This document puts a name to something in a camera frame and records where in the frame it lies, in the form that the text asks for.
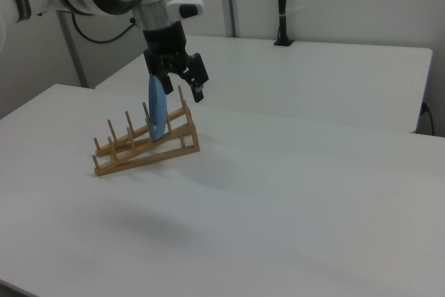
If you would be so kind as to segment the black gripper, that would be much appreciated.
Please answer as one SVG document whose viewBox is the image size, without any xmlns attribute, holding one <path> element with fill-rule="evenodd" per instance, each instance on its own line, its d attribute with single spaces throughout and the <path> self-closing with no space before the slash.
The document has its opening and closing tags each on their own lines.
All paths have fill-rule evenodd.
<svg viewBox="0 0 445 297">
<path fill-rule="evenodd" d="M 178 74 L 191 88 L 196 103 L 204 99 L 202 89 L 209 75 L 199 53 L 186 53 L 186 36 L 180 21 L 163 29 L 143 30 L 147 43 L 144 57 L 155 83 L 166 95 L 173 90 L 169 73 Z"/>
</svg>

